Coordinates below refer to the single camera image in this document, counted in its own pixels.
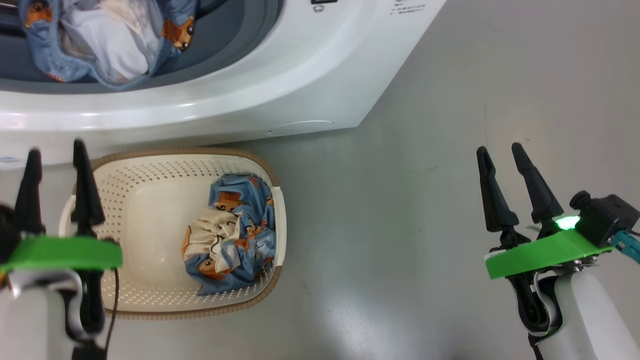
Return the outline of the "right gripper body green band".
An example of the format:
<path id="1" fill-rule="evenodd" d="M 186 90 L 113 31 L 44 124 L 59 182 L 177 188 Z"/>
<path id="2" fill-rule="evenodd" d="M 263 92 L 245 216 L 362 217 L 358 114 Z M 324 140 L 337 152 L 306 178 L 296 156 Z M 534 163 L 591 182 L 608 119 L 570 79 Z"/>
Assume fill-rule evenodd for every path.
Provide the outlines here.
<path id="1" fill-rule="evenodd" d="M 540 285 L 540 276 L 550 271 L 578 271 L 597 256 L 612 251 L 611 246 L 599 248 L 570 229 L 514 248 L 490 251 L 484 263 L 492 280 L 509 281 L 519 319 L 531 337 L 544 338 L 560 328 L 562 315 L 553 291 L 544 292 Z"/>

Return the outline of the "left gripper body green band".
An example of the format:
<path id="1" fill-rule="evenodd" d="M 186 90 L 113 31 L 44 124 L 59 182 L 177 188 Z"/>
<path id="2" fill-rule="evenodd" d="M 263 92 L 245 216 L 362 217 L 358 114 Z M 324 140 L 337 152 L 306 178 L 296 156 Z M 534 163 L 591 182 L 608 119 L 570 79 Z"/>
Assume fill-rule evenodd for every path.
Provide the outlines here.
<path id="1" fill-rule="evenodd" d="M 112 240 L 38 235 L 18 242 L 1 271 L 16 300 L 35 289 L 61 296 L 67 334 L 87 342 L 105 326 L 102 276 L 122 264 L 121 246 Z"/>

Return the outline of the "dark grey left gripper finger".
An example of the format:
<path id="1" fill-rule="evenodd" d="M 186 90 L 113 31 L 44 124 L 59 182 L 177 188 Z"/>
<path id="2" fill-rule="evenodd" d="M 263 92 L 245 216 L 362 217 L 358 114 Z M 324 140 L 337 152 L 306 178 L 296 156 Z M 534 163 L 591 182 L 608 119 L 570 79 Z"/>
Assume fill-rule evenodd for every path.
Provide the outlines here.
<path id="1" fill-rule="evenodd" d="M 39 186 L 42 181 L 42 158 L 38 148 L 30 149 L 14 204 L 17 228 L 20 232 L 46 234 L 41 218 Z"/>
<path id="2" fill-rule="evenodd" d="M 73 142 L 72 164 L 77 174 L 75 207 L 70 220 L 77 226 L 77 236 L 96 238 L 94 227 L 105 221 L 105 212 L 99 196 L 86 145 L 82 139 Z"/>

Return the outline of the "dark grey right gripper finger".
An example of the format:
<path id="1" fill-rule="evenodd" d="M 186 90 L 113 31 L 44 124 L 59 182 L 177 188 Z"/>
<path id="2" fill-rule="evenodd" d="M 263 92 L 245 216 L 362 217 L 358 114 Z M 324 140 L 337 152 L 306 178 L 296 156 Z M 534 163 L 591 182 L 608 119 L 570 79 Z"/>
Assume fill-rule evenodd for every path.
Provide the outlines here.
<path id="1" fill-rule="evenodd" d="M 515 226 L 519 225 L 519 219 L 506 203 L 496 180 L 496 169 L 489 151 L 485 146 L 480 146 L 476 155 L 486 230 L 490 233 L 500 233 L 501 248 L 516 248 L 530 243 L 528 237 L 515 230 Z"/>
<path id="2" fill-rule="evenodd" d="M 533 223 L 541 226 L 538 236 L 549 237 L 556 234 L 560 228 L 554 219 L 564 214 L 562 206 L 542 174 L 528 157 L 524 147 L 519 142 L 514 142 L 510 148 L 516 168 L 525 180 L 532 207 L 531 219 Z"/>

